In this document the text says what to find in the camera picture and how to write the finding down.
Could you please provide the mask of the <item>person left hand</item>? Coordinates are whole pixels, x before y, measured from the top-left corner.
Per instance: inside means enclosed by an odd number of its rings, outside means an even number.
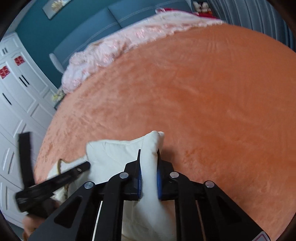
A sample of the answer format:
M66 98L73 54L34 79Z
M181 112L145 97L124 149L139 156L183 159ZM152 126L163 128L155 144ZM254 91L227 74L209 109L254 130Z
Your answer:
M48 199L41 204L29 208L28 214L23 218L23 240L28 240L30 235L48 218L61 202L55 199Z

